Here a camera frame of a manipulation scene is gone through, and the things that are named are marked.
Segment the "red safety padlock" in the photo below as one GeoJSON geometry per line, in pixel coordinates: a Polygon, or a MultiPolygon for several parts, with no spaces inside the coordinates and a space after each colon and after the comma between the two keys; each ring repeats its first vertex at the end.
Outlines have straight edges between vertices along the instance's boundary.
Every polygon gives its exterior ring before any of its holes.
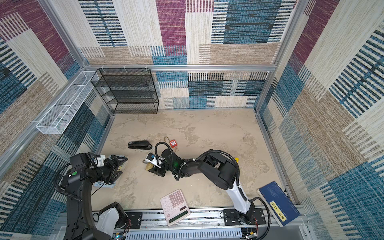
{"type": "Polygon", "coordinates": [[[178,151],[178,144],[175,140],[170,140],[169,137],[164,137],[164,141],[170,145],[170,147],[177,152],[178,151]]]}

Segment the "brass padlock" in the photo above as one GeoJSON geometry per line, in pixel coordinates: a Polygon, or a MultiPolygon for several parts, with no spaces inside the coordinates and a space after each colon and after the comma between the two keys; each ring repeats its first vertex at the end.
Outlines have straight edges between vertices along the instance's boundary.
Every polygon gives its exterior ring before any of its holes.
{"type": "Polygon", "coordinates": [[[153,168],[153,166],[154,165],[152,163],[147,163],[145,170],[149,171],[149,170],[151,170],[153,168]]]}

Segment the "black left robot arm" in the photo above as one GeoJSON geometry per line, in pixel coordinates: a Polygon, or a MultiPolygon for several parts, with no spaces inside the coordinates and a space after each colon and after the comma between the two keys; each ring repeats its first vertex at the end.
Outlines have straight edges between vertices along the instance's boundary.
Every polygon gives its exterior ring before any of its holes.
{"type": "Polygon", "coordinates": [[[124,229],[131,221],[122,206],[114,202],[103,208],[94,219],[92,189],[94,183],[113,184],[122,175],[119,167],[128,158],[81,153],[70,158],[70,169],[61,181],[54,178],[56,191],[67,197],[65,240],[111,240],[116,229],[124,229]]]}

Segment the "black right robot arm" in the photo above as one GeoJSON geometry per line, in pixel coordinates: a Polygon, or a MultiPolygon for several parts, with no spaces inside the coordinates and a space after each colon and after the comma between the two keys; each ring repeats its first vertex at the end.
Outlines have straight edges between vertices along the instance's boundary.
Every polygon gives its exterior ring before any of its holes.
{"type": "Polygon", "coordinates": [[[260,201],[267,205],[260,197],[248,198],[240,183],[240,167],[236,159],[221,150],[208,150],[197,158],[182,159],[176,155],[165,142],[155,145],[155,152],[149,153],[143,160],[150,166],[148,172],[164,177],[170,172],[176,181],[195,174],[203,174],[216,187],[225,190],[233,202],[234,209],[229,218],[241,225],[258,225],[260,221],[255,217],[257,208],[254,202],[260,201]]]}

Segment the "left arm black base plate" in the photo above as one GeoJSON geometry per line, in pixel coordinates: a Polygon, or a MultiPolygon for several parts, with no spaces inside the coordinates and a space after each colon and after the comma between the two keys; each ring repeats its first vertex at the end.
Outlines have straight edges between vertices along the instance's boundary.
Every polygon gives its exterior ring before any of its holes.
{"type": "Polygon", "coordinates": [[[115,228],[121,230],[139,229],[141,227],[143,212],[127,212],[118,220],[115,228]]]}

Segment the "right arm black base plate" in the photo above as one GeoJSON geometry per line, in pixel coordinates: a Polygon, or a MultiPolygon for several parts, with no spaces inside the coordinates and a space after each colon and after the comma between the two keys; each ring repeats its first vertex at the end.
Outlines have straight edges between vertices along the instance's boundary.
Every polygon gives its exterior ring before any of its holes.
{"type": "Polygon", "coordinates": [[[250,208],[246,214],[235,209],[224,209],[221,213],[226,226],[265,225],[267,223],[266,216],[261,208],[250,208]]]}

